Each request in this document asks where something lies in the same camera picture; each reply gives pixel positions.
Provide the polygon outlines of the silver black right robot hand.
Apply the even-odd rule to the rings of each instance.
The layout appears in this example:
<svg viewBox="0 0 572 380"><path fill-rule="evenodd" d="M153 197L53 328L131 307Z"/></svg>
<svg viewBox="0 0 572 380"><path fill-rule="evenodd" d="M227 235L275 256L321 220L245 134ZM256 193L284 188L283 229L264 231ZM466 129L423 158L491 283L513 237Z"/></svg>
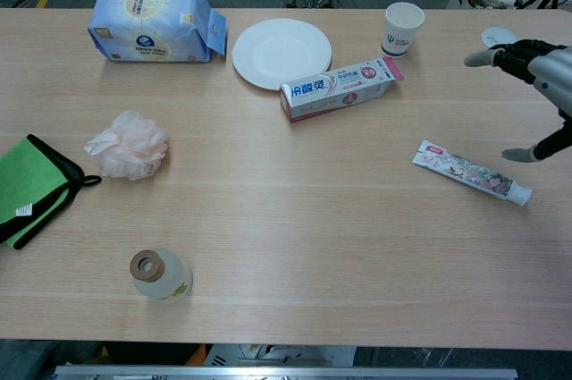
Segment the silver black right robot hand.
<svg viewBox="0 0 572 380"><path fill-rule="evenodd" d="M467 67L491 66L533 86L554 106L563 119L562 127L530 148L510 148L503 158L519 162L540 162L571 147L571 48L541 40L522 39L468 55Z"/></svg>

